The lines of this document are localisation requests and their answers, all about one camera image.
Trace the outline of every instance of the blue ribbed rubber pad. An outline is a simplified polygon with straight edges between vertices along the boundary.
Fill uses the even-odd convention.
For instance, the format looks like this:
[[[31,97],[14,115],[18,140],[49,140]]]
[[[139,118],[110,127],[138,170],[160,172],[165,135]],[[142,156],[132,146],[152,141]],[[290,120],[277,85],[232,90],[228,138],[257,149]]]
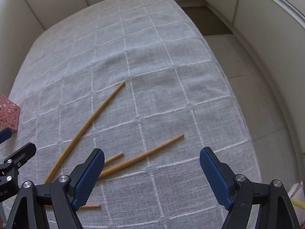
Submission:
[[[5,128],[0,131],[0,144],[8,140],[12,136],[12,130],[10,128]]]
[[[104,153],[102,150],[100,150],[75,187],[75,196],[71,204],[75,210],[78,210],[80,207],[86,205],[103,167]]]
[[[213,190],[218,203],[226,210],[233,205],[229,196],[229,186],[206,149],[200,151],[201,168]]]

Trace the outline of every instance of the pink basket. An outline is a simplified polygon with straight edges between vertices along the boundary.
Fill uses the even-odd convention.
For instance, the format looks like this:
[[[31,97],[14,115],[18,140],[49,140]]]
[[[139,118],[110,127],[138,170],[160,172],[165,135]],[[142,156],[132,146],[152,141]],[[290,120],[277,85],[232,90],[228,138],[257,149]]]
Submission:
[[[12,132],[18,131],[20,107],[0,94],[0,131],[9,127]]]

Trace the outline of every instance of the metal screw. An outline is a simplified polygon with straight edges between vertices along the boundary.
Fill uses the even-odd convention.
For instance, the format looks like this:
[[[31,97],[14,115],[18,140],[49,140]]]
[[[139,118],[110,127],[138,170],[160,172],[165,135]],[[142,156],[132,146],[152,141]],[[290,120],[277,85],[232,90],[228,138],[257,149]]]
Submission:
[[[26,181],[24,184],[23,184],[23,187],[24,188],[29,188],[31,187],[32,183],[30,181]]]
[[[239,182],[246,181],[246,177],[242,174],[237,174],[235,177],[236,177],[236,180],[239,181]]]
[[[69,177],[66,175],[62,175],[58,178],[59,182],[64,183],[66,181],[68,181]]]
[[[282,183],[279,180],[274,180],[273,185],[276,186],[276,187],[280,187],[280,186],[282,186]]]

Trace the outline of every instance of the checkered tablecloth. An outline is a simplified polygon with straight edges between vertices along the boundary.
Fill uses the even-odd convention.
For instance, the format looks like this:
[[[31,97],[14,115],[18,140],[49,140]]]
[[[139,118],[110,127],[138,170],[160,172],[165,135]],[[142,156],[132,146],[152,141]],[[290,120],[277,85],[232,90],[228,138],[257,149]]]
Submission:
[[[260,181],[251,138],[231,87],[208,44],[173,0],[106,0],[45,31],[33,44],[10,100],[19,131],[6,156],[33,142],[36,156],[19,184],[42,184],[74,134],[109,95],[124,87],[62,165],[69,174],[94,148],[134,157],[174,136],[185,139],[99,180],[77,212],[84,228],[220,228],[219,206],[201,170],[209,146],[236,173]],[[13,200],[4,202],[8,215]],[[54,214],[48,210],[51,228]]]

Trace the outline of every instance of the floor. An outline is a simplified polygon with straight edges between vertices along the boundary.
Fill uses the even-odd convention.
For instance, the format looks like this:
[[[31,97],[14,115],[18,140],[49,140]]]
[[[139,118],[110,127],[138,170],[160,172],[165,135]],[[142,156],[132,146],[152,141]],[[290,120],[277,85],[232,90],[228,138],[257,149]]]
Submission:
[[[241,43],[208,8],[184,11],[199,28],[228,77],[249,128],[263,183],[279,179],[289,191],[298,182],[295,152],[282,111],[266,79]]]

